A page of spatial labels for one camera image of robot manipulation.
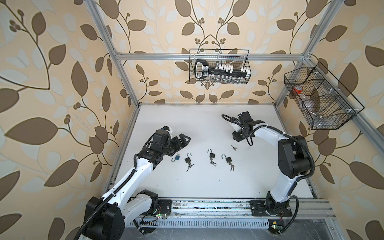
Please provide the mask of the small black padlock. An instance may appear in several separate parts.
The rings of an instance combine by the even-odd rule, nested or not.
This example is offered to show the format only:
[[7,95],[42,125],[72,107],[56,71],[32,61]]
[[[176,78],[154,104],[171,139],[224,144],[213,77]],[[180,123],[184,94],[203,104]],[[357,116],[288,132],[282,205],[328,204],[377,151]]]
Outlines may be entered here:
[[227,157],[225,154],[222,154],[222,159],[225,159],[228,164],[232,163],[231,157]]

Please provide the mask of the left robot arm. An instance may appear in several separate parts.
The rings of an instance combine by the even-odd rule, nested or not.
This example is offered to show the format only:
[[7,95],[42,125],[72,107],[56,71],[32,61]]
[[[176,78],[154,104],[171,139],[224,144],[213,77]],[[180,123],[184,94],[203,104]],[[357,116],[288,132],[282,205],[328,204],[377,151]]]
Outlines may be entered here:
[[92,240],[119,240],[129,224],[134,224],[141,234],[147,234],[136,219],[140,215],[151,216],[159,212],[158,195],[148,190],[134,193],[164,156],[174,156],[190,141],[191,138],[184,134],[173,137],[168,126],[156,130],[134,155],[133,167],[100,198],[93,197],[88,201],[84,223],[74,239],[84,236]]

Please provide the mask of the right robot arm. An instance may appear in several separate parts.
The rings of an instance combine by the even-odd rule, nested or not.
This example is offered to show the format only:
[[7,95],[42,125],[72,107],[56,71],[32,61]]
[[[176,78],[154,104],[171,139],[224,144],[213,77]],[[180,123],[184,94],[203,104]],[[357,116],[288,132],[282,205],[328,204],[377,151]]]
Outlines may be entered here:
[[222,118],[235,129],[232,133],[236,142],[261,138],[278,149],[277,163],[280,170],[278,179],[261,210],[276,216],[288,206],[290,196],[297,184],[315,173],[315,161],[302,136],[291,136],[261,120],[253,120],[249,112],[240,113],[236,118],[222,114]]

